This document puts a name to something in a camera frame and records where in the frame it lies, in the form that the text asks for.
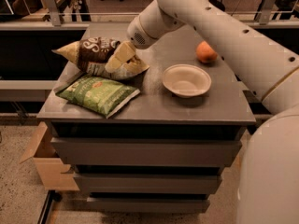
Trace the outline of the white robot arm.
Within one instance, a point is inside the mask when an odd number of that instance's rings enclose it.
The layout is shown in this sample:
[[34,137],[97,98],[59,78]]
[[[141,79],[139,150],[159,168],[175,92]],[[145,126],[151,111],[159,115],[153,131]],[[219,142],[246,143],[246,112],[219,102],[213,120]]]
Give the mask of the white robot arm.
[[236,224],[299,224],[299,58],[209,0],[154,0],[127,29],[146,49],[191,26],[272,113],[243,157]]

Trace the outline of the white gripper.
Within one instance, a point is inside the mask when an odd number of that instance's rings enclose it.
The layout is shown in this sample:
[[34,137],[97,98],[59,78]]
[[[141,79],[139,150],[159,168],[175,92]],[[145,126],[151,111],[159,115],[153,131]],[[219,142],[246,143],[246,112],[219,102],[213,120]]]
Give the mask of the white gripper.
[[135,56],[135,48],[147,49],[167,33],[176,31],[184,23],[163,12],[157,0],[153,0],[128,26],[127,37],[130,41],[121,42],[105,65],[109,73],[118,70],[122,63]]

